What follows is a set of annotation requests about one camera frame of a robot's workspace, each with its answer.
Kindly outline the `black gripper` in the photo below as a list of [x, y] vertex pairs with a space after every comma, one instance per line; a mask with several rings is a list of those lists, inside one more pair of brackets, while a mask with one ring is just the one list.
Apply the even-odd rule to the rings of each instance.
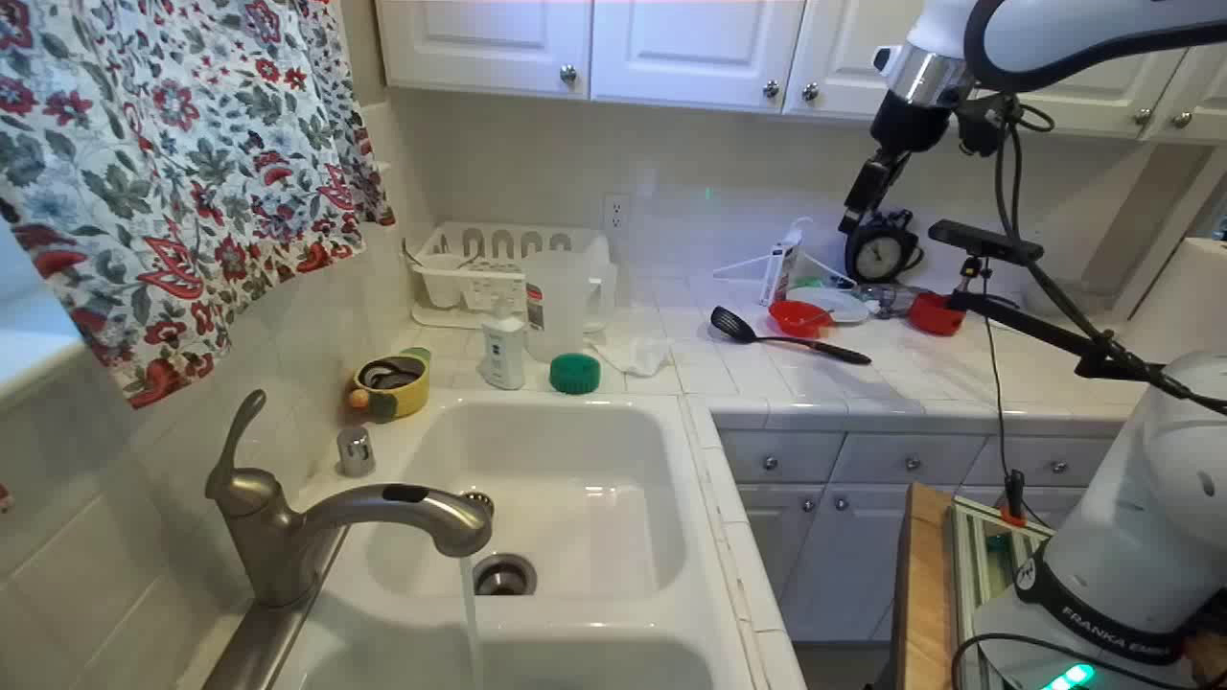
[[857, 231], [877, 209], [877, 204], [885, 200], [885, 190], [900, 177], [906, 162], [909, 162], [909, 154], [890, 148], [890, 147], [883, 147], [867, 156], [852, 190], [843, 195], [840, 232]]

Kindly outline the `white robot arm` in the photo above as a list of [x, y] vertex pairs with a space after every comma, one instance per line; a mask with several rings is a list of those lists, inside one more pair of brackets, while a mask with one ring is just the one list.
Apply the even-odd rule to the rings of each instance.
[[[840, 231], [867, 246], [909, 156], [959, 135], [998, 156], [1000, 227], [934, 223], [930, 232], [1036, 267], [1037, 249], [1021, 236], [1023, 100], [1110, 56], [1224, 37], [1227, 0], [923, 0], [909, 37], [875, 60], [885, 75], [875, 156], [843, 200]], [[1187, 667], [1187, 645], [1227, 586], [1227, 364], [1154, 364], [1072, 301], [1041, 322], [985, 290], [949, 298], [1072, 351], [1086, 379], [1137, 382], [1142, 400], [1072, 512], [971, 613], [945, 673], [1003, 690], [1219, 690]]]

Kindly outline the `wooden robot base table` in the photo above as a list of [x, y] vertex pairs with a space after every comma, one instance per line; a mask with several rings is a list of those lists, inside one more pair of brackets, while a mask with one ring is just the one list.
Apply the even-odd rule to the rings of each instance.
[[949, 494], [913, 482], [895, 542], [892, 690], [949, 690], [959, 648], [959, 586], [949, 551]]

